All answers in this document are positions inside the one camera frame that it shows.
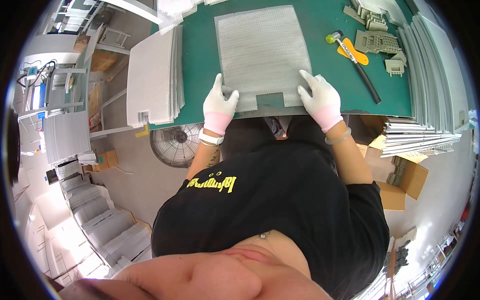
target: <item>floor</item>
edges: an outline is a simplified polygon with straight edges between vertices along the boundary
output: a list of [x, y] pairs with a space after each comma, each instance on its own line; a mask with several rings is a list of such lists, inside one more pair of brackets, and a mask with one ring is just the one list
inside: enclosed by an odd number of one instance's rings
[[[149, 36], [150, 24], [130, 12], [116, 12], [110, 26], [132, 35], [125, 43], [130, 49]], [[124, 68], [106, 85], [104, 99], [123, 90], [126, 82], [127, 68]], [[104, 110], [106, 129], [126, 126], [125, 111], [125, 96], [107, 106]], [[93, 173], [92, 177], [96, 183], [106, 185], [116, 205], [130, 210], [137, 219], [151, 225], [161, 205], [181, 186], [187, 170], [161, 163], [150, 148], [149, 137], [135, 137], [140, 131], [120, 132], [95, 140], [94, 146], [99, 151], [116, 149], [120, 169]], [[459, 220], [473, 176], [474, 153], [470, 141], [470, 131], [466, 131], [460, 142], [454, 144], [454, 152], [431, 156], [421, 162], [430, 173], [419, 199], [415, 201], [407, 196], [404, 212], [385, 211], [393, 236], [399, 238], [414, 227], [418, 230], [416, 240], [409, 246], [410, 265], [399, 272], [397, 281], [407, 281], [425, 268], [432, 259], [436, 244]]]

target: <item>hand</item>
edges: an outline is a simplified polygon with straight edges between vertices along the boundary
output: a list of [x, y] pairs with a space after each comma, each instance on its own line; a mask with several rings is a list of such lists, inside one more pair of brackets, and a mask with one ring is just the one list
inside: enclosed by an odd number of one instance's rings
[[218, 74], [204, 102], [204, 128], [222, 136], [225, 135], [225, 129], [233, 119], [238, 101], [237, 90], [232, 92], [228, 101], [225, 101], [222, 93], [222, 74]]
[[308, 82], [313, 94], [311, 97], [303, 86], [299, 86], [303, 105], [315, 122], [320, 125], [322, 131], [327, 132], [343, 120], [340, 115], [340, 95], [321, 75], [313, 77], [304, 70], [300, 70], [300, 75]]

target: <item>cable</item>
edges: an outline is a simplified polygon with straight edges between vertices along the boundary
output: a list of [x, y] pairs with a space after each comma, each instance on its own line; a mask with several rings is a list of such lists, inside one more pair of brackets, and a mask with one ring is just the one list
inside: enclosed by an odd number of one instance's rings
[[42, 63], [41, 60], [35, 60], [34, 62], [24, 62], [24, 66], [25, 66], [25, 64], [27, 64], [27, 65], [33, 65], [33, 64], [36, 63], [37, 61], [39, 61], [40, 63]]
[[[35, 82], [38, 80], [38, 78], [40, 77], [40, 75], [42, 74], [43, 70], [48, 66], [50, 65], [51, 63], [53, 63], [53, 69], [52, 69], [52, 72], [50, 72], [50, 74], [48, 75], [48, 77], [52, 77], [52, 74], [53, 74], [53, 70], [55, 70], [55, 68], [57, 67], [57, 63], [56, 63], [57, 60], [51, 60], [49, 62], [47, 62], [39, 71], [38, 71], [38, 75], [36, 76], [36, 78], [33, 80], [33, 82], [31, 84], [28, 85], [28, 87], [31, 87], [35, 84]], [[22, 75], [20, 78], [17, 79], [17, 82], [19, 85], [27, 88], [27, 86], [25, 86], [23, 83], [20, 82], [20, 79], [26, 77], [27, 75], [24, 74]]]

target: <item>lips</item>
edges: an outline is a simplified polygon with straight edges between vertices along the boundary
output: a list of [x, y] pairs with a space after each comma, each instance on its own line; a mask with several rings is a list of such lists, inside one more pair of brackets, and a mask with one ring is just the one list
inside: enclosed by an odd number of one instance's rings
[[234, 255], [234, 254], [241, 254], [242, 256], [246, 257], [247, 259], [251, 259], [254, 261], [258, 261], [263, 264], [274, 264], [273, 260], [266, 256], [265, 254], [255, 251], [255, 250], [247, 250], [247, 249], [239, 249], [239, 248], [230, 248], [223, 251], [218, 252], [218, 254], [223, 255]]

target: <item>yellow floor tape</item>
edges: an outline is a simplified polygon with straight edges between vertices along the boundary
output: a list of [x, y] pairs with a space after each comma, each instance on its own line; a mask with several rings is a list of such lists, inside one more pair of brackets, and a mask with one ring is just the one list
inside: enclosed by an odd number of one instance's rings
[[148, 124], [145, 124], [145, 131], [139, 132], [135, 134], [135, 137], [141, 137], [144, 135], [148, 135]]

